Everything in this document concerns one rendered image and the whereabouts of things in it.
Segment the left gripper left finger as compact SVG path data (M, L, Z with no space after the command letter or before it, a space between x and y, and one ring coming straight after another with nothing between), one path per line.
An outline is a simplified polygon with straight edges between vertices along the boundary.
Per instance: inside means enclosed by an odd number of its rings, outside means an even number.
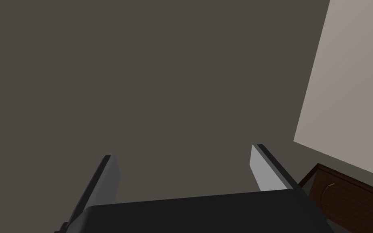
M76 220L90 206L115 203L119 181L120 169L117 156L104 156L73 210L69 223Z

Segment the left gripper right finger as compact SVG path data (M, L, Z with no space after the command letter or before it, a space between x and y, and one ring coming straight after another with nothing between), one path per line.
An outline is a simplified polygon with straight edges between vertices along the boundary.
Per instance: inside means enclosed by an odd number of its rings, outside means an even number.
M250 169L261 192L297 189L297 182L263 144L254 144Z

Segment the dark brown wooden cabinet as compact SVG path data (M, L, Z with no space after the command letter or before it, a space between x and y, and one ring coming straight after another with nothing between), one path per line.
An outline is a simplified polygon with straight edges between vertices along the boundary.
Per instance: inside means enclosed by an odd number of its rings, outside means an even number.
M299 185L335 233L373 233L373 187L369 184L318 163Z

